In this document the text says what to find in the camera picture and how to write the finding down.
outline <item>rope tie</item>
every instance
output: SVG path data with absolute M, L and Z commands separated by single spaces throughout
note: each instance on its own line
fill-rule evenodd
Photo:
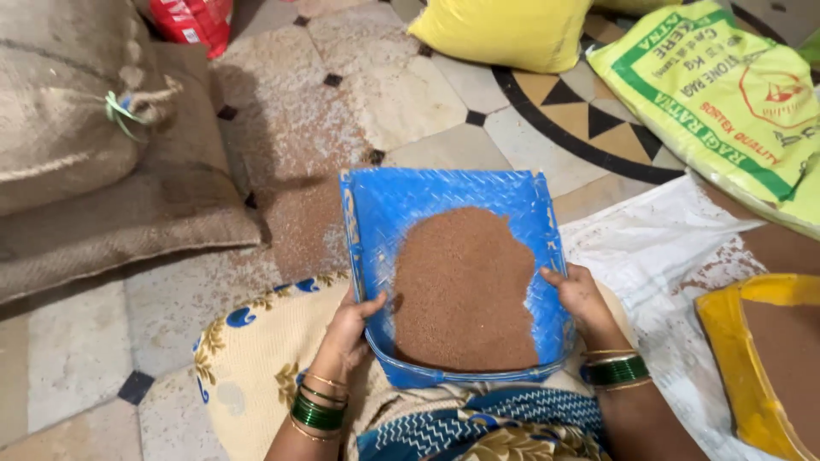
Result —
M 125 96 L 125 98 L 122 100 L 122 104 L 120 104 L 116 101 L 116 95 L 114 94 L 114 92 L 109 91 L 108 95 L 105 97 L 105 102 L 106 102 L 105 113 L 106 113 L 106 117 L 108 117 L 109 121 L 116 122 L 117 125 L 120 126 L 122 131 L 129 138 L 133 139 L 134 141 L 136 141 L 138 143 L 147 143 L 146 140 L 139 139 L 136 136 L 134 136 L 134 134 L 131 133 L 131 130 L 129 130 L 128 127 L 125 126 L 125 122 L 123 122 L 123 120 L 122 120 L 122 116 L 126 116 L 130 120 L 133 120 L 133 121 L 139 123 L 140 125 L 146 125 L 145 121 L 143 121 L 139 117 L 135 116 L 131 112 L 128 112 L 128 109 L 126 109 L 126 107 L 128 107 L 128 104 L 131 102 L 131 96 L 130 95 Z

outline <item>yellow sack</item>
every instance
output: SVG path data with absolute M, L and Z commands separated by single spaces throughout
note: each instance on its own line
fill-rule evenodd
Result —
M 769 381 L 749 331 L 745 300 L 784 309 L 820 305 L 820 277 L 755 276 L 697 299 L 698 316 L 720 368 L 738 438 L 778 458 L 816 461 L 819 454 L 812 454 L 800 440 Z
M 668 5 L 680 5 L 683 0 L 595 0 L 593 5 L 631 15 L 645 15 Z
M 578 62 L 578 40 L 591 2 L 434 0 L 408 33 L 452 57 L 564 72 Z
M 738 29 L 731 13 L 703 1 L 649 13 L 587 58 L 697 172 L 820 240 L 820 103 L 797 52 Z

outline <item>hand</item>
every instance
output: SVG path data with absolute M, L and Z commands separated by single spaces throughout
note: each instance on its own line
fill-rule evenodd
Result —
M 575 319 L 581 335 L 610 331 L 613 327 L 617 330 L 615 318 L 589 269 L 569 263 L 566 277 L 561 272 L 550 271 L 546 267 L 542 267 L 539 272 L 544 280 L 558 289 L 558 300 Z
M 362 339 L 365 319 L 379 312 L 386 300 L 387 293 L 382 291 L 376 299 L 356 304 L 351 285 L 327 326 L 311 372 L 326 379 L 347 382 L 350 372 L 370 352 L 370 345 Z

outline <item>woman's right hand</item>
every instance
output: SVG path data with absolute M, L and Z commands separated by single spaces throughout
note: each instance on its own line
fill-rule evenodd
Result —
M 630 348 L 589 269 L 568 263 L 566 277 L 546 267 L 539 272 L 558 290 L 558 300 L 575 319 L 576 329 L 588 348 Z

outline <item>burlap bag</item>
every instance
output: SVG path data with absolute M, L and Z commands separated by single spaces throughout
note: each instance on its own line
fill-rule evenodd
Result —
M 228 174 L 207 50 L 153 45 L 162 72 L 184 87 L 172 126 L 123 180 L 0 217 L 0 303 L 176 250 L 260 242 Z
M 174 111 L 180 86 L 152 78 L 148 32 L 128 0 L 0 2 L 0 216 L 68 199 L 127 175 L 135 138 Z

